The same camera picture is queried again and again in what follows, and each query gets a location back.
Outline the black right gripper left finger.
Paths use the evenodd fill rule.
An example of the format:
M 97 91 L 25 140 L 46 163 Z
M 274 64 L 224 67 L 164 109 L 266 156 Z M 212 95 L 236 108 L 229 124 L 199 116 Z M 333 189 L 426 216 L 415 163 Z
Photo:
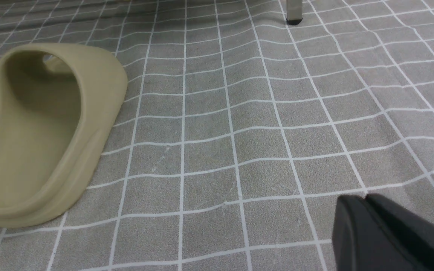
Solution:
M 421 271 L 410 254 L 362 197 L 336 201 L 332 245 L 338 271 Z

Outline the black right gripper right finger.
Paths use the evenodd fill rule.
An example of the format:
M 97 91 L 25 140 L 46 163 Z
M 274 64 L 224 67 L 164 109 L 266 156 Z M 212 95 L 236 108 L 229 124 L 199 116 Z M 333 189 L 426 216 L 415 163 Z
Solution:
M 434 224 L 380 194 L 368 194 L 372 206 L 401 245 L 418 262 L 434 271 Z

